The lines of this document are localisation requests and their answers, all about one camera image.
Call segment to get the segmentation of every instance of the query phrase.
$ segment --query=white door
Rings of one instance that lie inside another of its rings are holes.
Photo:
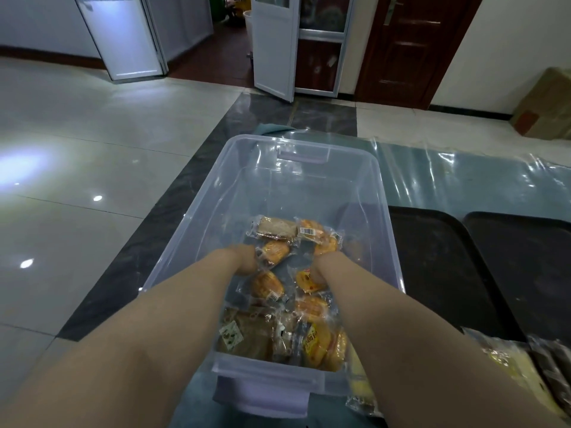
[[[76,0],[112,80],[162,75],[141,0]]]
[[[299,0],[252,0],[253,81],[293,102]]]

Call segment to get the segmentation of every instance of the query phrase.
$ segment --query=white wall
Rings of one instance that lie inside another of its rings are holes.
[[[571,67],[571,0],[483,0],[433,104],[510,114],[550,66]]]
[[[75,0],[0,0],[0,45],[99,58]]]
[[[339,93],[353,94],[355,92],[378,1],[353,1],[353,19],[349,29],[345,59],[343,60]]]
[[[208,0],[148,0],[167,61],[212,34]]]

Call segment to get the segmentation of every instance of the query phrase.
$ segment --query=clear plastic table cover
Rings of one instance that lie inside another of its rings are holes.
[[[571,221],[571,168],[533,154],[491,158],[453,150],[413,148],[375,139],[291,130],[274,136],[359,148],[379,161],[389,205],[440,210],[463,219],[474,211]],[[308,417],[265,419],[212,400],[216,375],[206,360],[183,394],[171,428],[383,426],[345,407],[345,398],[311,395]]]

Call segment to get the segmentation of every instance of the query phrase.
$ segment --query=person's arm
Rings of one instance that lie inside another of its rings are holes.
[[[391,428],[567,426],[475,343],[344,254],[318,257],[311,277],[330,286]]]
[[[2,427],[167,426],[208,353],[226,287],[253,246],[213,251],[101,324],[19,392]]]

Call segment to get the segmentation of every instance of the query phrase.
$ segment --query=plastic storage bin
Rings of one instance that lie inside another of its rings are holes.
[[[368,152],[241,135],[230,139],[155,265],[143,291],[214,249],[245,241],[255,215],[302,216],[345,231],[343,251],[404,291],[379,164]],[[246,307],[228,287],[226,302]],[[303,417],[310,393],[349,394],[346,375],[213,351],[215,399],[270,417]]]

